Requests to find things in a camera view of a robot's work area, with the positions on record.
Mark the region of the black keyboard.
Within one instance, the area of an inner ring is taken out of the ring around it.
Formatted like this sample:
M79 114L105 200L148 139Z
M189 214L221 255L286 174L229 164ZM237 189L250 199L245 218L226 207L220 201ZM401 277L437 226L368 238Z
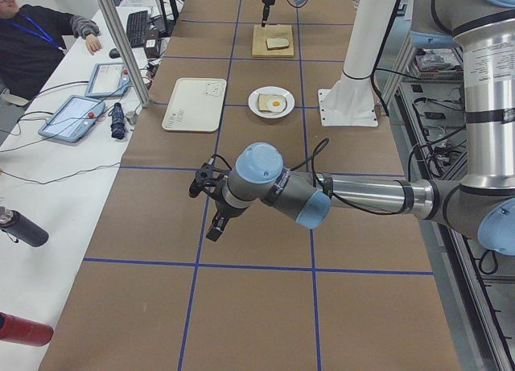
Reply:
M131 47L142 47L150 17L147 10L130 13L126 21L126 36Z

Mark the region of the bread slice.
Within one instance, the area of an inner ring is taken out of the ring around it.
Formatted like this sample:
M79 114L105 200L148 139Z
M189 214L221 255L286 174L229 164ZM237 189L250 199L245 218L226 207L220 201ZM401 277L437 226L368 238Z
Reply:
M257 99L257 107L260 112L281 113L286 109L286 98L276 94L260 93Z
M287 49L290 46L290 40L283 37L267 37L266 49L269 51Z

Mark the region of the bread slice on plate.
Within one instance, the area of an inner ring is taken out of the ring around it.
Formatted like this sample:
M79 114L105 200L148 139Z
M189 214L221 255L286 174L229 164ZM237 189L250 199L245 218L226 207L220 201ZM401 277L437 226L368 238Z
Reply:
M257 107L260 112L281 113L286 109L286 98L276 94L260 93L257 99Z

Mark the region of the black computer mouse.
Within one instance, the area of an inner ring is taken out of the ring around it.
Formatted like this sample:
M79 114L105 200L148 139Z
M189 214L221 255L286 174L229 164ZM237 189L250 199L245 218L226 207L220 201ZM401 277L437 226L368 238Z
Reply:
M117 59L120 57L120 53L116 48L113 48L109 51L109 57L111 59Z

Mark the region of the black water bottle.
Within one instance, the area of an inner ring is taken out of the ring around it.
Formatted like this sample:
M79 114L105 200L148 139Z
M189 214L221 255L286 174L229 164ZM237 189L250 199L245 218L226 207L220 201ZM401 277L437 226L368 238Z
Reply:
M4 206L1 207L1 230L32 247L44 245L49 238L47 231L22 213Z

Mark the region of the aluminium frame post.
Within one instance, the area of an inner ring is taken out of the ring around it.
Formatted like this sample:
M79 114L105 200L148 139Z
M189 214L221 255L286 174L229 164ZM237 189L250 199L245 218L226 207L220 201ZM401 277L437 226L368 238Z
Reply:
M101 9L105 23L108 27L115 46L119 50L121 57L128 69L131 83L136 95L143 108L146 108L150 102L150 94L143 82L142 75L139 70L137 60L134 56L129 40L126 37L125 28L122 26L119 14L113 0L97 0Z

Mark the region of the fried egg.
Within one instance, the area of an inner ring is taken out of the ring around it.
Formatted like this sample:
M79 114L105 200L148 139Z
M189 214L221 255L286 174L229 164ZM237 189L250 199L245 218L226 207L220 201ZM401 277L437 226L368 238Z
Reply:
M272 113L281 113L286 109L286 107L287 107L287 103L282 97L269 99L266 102L267 110Z

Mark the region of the small black box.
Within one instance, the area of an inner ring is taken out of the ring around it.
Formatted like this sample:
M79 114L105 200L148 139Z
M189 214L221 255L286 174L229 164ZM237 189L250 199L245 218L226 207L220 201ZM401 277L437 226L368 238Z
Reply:
M161 39L147 39L144 45L147 59L157 59L161 53Z

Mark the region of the folded dark blue umbrella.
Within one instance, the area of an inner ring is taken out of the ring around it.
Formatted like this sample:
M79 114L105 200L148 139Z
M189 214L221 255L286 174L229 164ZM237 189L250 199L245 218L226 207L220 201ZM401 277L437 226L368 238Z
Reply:
M122 140L126 136L125 114L123 112L122 105L119 102L114 104L111 118L111 137L117 140Z

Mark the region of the cream bear serving tray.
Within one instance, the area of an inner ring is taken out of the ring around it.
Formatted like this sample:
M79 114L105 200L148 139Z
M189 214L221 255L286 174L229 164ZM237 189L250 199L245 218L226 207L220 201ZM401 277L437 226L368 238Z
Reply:
M214 132L219 128L227 81L182 77L175 82L162 121L166 131Z

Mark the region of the seated person in black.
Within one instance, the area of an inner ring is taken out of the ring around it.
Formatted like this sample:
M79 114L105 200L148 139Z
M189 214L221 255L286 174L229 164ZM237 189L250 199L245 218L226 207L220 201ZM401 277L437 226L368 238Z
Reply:
M100 29L93 20L1 0L1 81L8 91L32 100L65 57L68 35L82 38L92 55L101 50Z

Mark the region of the far teach pendant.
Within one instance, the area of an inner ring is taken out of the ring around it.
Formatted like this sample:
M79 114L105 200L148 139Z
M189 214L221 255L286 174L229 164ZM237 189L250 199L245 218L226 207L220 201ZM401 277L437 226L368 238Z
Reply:
M84 95L91 98L122 97L130 86L130 76L123 63L98 63L93 67Z

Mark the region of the red water bottle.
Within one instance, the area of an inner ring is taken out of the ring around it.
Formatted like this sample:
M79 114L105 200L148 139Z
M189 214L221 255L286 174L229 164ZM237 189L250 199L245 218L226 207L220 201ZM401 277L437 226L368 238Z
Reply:
M34 347L43 347L53 336L53 327L19 316L1 313L1 340Z

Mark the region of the wooden cutting board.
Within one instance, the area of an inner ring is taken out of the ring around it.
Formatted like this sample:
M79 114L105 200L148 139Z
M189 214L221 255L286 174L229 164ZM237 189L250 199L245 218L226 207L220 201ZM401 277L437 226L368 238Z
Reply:
M269 51L266 49L267 37L283 37L290 40L287 49ZM292 58L294 56L294 38L291 25L253 26L252 57L256 58Z

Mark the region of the teach pendant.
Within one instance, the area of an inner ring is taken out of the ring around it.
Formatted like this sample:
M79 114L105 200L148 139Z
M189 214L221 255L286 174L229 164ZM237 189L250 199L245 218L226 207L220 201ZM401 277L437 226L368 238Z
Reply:
M38 134L53 141L78 142L104 110L105 103L102 100L71 95L39 129Z
M130 76L123 63L98 63L93 67L84 95L91 98L122 97L130 86Z

